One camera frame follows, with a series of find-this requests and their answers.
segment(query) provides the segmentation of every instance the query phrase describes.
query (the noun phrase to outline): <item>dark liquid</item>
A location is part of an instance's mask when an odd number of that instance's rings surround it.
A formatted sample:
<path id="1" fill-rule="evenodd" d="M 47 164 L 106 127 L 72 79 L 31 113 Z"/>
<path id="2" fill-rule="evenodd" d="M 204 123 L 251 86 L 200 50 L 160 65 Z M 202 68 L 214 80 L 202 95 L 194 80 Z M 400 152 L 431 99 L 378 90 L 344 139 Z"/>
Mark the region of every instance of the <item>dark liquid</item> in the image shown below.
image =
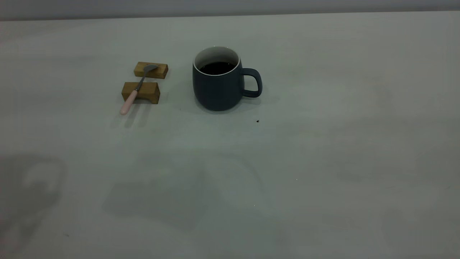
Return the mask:
<path id="1" fill-rule="evenodd" d="M 200 68 L 200 71 L 208 75 L 222 75 L 234 68 L 235 65 L 232 65 L 230 63 L 215 62 Z"/>

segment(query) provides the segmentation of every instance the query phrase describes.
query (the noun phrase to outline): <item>dark gray mug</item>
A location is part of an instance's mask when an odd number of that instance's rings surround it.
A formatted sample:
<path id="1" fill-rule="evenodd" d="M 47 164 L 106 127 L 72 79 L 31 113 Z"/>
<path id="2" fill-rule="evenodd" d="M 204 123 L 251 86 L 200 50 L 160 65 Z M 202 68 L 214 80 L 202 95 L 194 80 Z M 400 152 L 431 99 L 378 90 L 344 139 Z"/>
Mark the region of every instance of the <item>dark gray mug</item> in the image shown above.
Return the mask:
<path id="1" fill-rule="evenodd" d="M 229 65 L 228 71 L 223 70 L 221 74 L 205 73 L 205 66 L 217 62 Z M 245 90 L 243 76 L 254 77 L 258 90 Z M 224 111 L 237 105 L 243 96 L 259 97 L 262 93 L 262 79 L 257 70 L 243 68 L 241 59 L 235 51 L 227 47 L 210 47 L 198 53 L 193 60 L 193 90 L 205 108 Z"/>

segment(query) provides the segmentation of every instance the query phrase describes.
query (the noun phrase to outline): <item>metal spoon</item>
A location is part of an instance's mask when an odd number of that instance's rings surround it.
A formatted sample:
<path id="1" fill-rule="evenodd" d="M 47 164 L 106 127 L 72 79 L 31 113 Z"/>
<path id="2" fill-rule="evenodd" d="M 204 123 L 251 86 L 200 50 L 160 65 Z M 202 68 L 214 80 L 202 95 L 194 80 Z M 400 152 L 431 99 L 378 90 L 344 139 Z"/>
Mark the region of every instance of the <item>metal spoon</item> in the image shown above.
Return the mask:
<path id="1" fill-rule="evenodd" d="M 157 65 L 147 65 L 144 67 L 144 76 L 142 77 L 141 81 L 139 82 L 138 86 L 136 89 L 134 89 L 131 94 L 129 95 L 128 99 L 126 99 L 125 103 L 120 109 L 120 114 L 121 115 L 126 115 L 129 112 L 129 108 L 131 108 L 132 102 L 134 102 L 134 99 L 136 99 L 136 96 L 138 95 L 139 89 L 141 89 L 142 82 L 145 79 L 145 76 L 147 75 L 147 72 L 152 71 L 153 69 L 157 68 Z"/>

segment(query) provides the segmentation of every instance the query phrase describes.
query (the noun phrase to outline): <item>pink spoon handle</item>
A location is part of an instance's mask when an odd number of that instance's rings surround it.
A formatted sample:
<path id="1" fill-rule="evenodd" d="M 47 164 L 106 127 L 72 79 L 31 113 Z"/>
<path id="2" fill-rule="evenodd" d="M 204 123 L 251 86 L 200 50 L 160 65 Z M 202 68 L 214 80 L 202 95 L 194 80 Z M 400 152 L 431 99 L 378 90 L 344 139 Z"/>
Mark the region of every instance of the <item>pink spoon handle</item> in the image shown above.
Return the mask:
<path id="1" fill-rule="evenodd" d="M 128 99 L 126 99 L 125 103 L 123 104 L 123 106 L 120 109 L 120 114 L 121 115 L 126 115 L 129 112 L 129 108 L 131 108 L 131 104 L 132 104 L 132 102 L 134 102 L 134 99 L 136 99 L 137 95 L 138 95 L 138 92 L 136 90 L 131 92 L 131 94 L 129 95 Z"/>

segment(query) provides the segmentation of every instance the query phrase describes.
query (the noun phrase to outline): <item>gray wall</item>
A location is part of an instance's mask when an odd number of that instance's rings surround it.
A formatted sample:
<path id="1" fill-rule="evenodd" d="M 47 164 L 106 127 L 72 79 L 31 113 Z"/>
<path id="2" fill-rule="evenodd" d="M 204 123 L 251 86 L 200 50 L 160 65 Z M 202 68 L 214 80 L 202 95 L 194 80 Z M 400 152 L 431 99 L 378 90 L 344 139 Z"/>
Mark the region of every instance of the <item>gray wall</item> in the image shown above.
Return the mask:
<path id="1" fill-rule="evenodd" d="M 460 0 L 0 0 L 1 20 L 460 10 Z"/>

